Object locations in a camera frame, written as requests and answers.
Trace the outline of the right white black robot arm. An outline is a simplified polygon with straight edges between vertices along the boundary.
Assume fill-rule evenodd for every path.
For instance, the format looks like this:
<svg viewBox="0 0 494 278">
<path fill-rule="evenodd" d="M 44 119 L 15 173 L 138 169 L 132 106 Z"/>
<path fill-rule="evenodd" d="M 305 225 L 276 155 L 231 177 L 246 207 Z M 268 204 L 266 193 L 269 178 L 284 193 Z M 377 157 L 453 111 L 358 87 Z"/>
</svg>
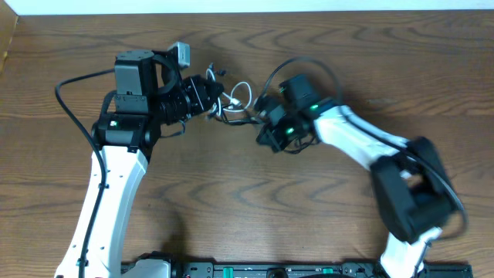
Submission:
<svg viewBox="0 0 494 278">
<path fill-rule="evenodd" d="M 442 239 L 443 225 L 455 212 L 467 219 L 435 146 L 425 137 L 408 140 L 389 134 L 358 117 L 347 105 L 322 97 L 304 75 L 279 85 L 280 98 L 259 96 L 255 111 L 263 120 L 256 139 L 273 152 L 308 147 L 302 139 L 345 153 L 369 171 L 382 222 L 389 231 L 374 275 L 447 277 L 454 266 L 427 266 L 425 255 Z"/>
</svg>

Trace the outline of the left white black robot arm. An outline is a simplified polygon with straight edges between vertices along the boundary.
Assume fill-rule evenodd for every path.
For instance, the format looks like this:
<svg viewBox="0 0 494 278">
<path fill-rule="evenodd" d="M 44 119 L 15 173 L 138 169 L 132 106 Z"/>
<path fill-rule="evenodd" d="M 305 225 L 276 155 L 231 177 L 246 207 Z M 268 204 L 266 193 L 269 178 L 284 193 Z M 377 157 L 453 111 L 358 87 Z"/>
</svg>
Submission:
<svg viewBox="0 0 494 278">
<path fill-rule="evenodd" d="M 115 90 L 83 130 L 92 150 L 91 176 L 69 248 L 57 277 L 121 277 L 122 252 L 137 189 L 146 175 L 162 125 L 185 125 L 210 110 L 222 84 L 200 75 L 182 77 L 190 47 L 118 53 L 110 72 Z"/>
</svg>

